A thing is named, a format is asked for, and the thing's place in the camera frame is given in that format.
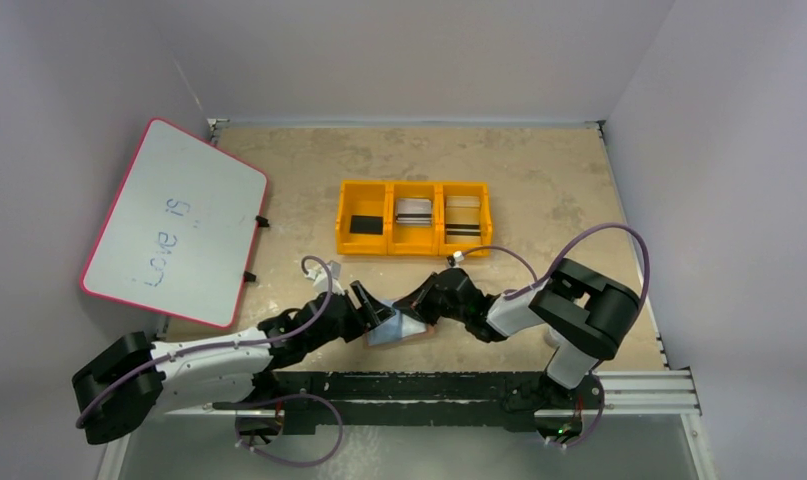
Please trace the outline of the brown leather card holder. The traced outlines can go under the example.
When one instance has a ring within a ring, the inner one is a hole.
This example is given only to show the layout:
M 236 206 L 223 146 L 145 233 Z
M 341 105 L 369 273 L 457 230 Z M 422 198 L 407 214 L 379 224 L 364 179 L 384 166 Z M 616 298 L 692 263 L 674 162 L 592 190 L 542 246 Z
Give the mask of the brown leather card holder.
M 435 333 L 433 325 L 422 323 L 403 314 L 393 307 L 392 301 L 382 300 L 381 303 L 390 307 L 394 315 L 363 336 L 366 348 L 391 347 L 407 341 L 420 340 Z

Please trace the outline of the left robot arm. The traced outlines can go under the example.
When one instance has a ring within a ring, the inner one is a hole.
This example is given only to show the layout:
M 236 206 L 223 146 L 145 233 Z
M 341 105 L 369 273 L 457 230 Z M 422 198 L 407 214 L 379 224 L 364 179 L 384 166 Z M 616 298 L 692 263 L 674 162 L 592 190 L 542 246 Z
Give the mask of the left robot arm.
M 123 335 L 73 375 L 75 426 L 99 445 L 157 414 L 246 402 L 263 373 L 296 365 L 332 341 L 356 340 L 397 313 L 354 281 L 233 334 L 186 342 L 154 341 L 142 331 Z

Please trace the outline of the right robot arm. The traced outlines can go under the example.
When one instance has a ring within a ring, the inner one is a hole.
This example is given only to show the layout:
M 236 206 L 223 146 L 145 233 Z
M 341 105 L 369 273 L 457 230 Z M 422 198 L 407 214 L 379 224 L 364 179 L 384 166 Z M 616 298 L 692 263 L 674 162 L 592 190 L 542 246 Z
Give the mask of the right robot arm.
M 629 287 L 564 258 L 542 285 L 518 297 L 485 294 L 467 272 L 453 267 L 431 274 L 393 307 L 424 324 L 441 318 L 458 321 L 486 343 L 546 325 L 561 342 L 544 377 L 573 390 L 594 367 L 615 358 L 643 300 Z

